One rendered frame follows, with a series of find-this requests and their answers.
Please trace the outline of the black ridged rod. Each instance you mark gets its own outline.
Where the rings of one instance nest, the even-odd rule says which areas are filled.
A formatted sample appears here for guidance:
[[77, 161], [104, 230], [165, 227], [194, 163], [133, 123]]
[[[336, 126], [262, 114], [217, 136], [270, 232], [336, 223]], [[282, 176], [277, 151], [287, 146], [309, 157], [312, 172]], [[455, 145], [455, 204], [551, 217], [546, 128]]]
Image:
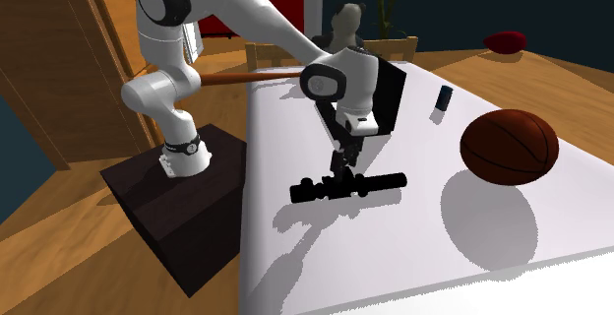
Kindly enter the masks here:
[[299, 204], [325, 198], [349, 198], [352, 194], [364, 198], [372, 192], [402, 188], [406, 184], [407, 178], [402, 172], [364, 176], [347, 169], [341, 180], [323, 176], [320, 182], [315, 183], [311, 178], [303, 178], [299, 184], [289, 187], [289, 194], [291, 203]]

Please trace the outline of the black upright box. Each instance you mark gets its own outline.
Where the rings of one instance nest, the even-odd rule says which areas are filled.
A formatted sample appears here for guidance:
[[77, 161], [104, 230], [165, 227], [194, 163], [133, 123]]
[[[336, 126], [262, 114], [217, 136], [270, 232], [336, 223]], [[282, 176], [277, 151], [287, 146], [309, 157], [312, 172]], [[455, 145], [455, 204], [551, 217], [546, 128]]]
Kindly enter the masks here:
[[378, 61], [372, 112], [378, 124], [378, 134], [390, 135], [395, 130], [406, 73], [381, 57]]

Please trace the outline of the dark blue small cylinder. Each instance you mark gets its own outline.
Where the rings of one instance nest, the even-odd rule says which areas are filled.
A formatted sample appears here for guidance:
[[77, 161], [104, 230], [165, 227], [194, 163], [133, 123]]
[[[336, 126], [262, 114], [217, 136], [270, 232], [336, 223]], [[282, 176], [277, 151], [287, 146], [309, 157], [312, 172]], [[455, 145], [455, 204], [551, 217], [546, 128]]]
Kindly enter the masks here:
[[438, 93], [435, 108], [442, 112], [445, 112], [450, 104], [453, 91], [453, 88], [443, 85]]

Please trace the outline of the white table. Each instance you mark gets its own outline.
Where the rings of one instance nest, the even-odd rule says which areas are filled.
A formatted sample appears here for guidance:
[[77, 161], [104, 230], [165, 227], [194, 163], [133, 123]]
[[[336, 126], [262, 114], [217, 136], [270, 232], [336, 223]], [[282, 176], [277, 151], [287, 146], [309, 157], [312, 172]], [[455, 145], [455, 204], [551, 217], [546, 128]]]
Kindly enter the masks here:
[[554, 167], [497, 186], [461, 160], [465, 127], [492, 104], [415, 65], [389, 136], [357, 171], [401, 172], [403, 188], [294, 204], [289, 189], [330, 171], [332, 139], [294, 80], [247, 88], [240, 315], [326, 315], [388, 294], [614, 246], [614, 165], [562, 143]]

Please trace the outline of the grey panda plush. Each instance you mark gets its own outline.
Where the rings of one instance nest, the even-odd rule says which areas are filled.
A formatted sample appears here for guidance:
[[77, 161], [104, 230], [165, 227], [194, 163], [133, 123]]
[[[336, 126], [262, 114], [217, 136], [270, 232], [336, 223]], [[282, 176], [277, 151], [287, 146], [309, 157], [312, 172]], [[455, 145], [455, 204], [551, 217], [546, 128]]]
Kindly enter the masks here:
[[364, 3], [339, 5], [332, 16], [332, 30], [326, 34], [314, 35], [311, 38], [312, 42], [330, 53], [337, 53], [349, 46], [363, 47], [364, 40], [357, 31], [365, 11]]

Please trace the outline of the brown wooden bat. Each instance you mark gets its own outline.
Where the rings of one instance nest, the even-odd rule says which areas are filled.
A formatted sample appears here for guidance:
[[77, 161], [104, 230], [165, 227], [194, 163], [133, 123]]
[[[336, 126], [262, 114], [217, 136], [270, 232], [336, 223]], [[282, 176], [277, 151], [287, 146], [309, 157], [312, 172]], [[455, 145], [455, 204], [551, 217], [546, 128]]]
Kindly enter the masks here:
[[239, 83], [260, 82], [274, 79], [297, 78], [300, 72], [291, 73], [213, 73], [200, 76], [201, 86], [231, 85]]

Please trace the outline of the green potted plant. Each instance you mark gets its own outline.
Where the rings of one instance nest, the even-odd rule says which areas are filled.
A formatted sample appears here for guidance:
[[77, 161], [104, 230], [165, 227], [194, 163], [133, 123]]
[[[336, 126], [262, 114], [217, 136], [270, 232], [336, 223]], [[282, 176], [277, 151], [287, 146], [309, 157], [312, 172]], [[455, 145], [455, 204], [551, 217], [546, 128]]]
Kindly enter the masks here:
[[396, 30], [392, 24], [392, 12], [398, 0], [376, 0], [379, 39], [389, 39], [391, 32], [399, 32], [406, 36], [405, 31]]

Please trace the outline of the brown basketball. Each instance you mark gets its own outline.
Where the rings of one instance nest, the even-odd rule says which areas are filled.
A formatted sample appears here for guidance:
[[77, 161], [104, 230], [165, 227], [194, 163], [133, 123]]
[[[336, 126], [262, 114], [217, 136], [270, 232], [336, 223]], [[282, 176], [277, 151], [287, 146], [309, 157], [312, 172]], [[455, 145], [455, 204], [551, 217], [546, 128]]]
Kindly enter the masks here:
[[485, 113], [469, 123], [460, 138], [460, 156], [467, 169], [496, 185], [533, 182], [553, 168], [558, 155], [553, 128], [524, 110]]

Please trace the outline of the dark robot stand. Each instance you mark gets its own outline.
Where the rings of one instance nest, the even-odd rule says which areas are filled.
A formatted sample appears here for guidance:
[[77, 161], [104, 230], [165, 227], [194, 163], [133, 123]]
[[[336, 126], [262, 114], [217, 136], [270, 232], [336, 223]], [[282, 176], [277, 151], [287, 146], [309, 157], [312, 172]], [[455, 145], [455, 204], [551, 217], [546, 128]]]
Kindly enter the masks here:
[[213, 154], [203, 172], [169, 178], [161, 147], [100, 172], [126, 217], [191, 297], [240, 250], [247, 144], [213, 124], [198, 129]]

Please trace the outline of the red rounded cushion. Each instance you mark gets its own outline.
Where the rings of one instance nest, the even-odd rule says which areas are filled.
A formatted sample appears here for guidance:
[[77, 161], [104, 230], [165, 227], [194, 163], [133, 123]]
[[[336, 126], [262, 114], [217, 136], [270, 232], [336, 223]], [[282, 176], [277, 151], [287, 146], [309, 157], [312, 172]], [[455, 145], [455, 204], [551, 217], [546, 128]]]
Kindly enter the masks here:
[[484, 45], [498, 54], [515, 54], [526, 48], [527, 40], [519, 31], [500, 31], [483, 39]]

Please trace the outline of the wooden cabinet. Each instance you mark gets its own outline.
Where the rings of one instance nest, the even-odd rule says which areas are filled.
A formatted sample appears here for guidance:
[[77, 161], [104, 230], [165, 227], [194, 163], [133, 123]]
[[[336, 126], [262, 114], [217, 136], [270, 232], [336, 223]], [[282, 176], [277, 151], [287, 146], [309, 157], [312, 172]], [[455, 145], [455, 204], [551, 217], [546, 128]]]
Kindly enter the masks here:
[[127, 108], [130, 78], [99, 0], [0, 0], [0, 95], [59, 170], [162, 141]]

